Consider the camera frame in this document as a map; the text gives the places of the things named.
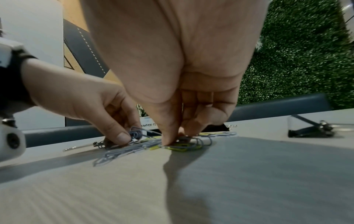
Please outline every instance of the wooden table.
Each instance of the wooden table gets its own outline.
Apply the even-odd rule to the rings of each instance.
[[[354,110],[306,114],[354,123]],[[238,121],[239,137],[93,167],[96,139],[29,148],[0,164],[5,223],[354,223],[354,133],[287,138],[287,117]]]

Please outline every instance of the binder clip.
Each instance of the binder clip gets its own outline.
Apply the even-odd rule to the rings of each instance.
[[[291,119],[296,118],[312,126],[299,130],[291,129]],[[289,138],[330,138],[336,131],[354,131],[354,124],[329,124],[326,121],[316,123],[299,115],[288,117],[288,137]]]

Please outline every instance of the artificial grass wall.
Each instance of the artificial grass wall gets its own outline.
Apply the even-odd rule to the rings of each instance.
[[[354,56],[338,0],[273,0],[238,104],[324,92],[354,108]]]

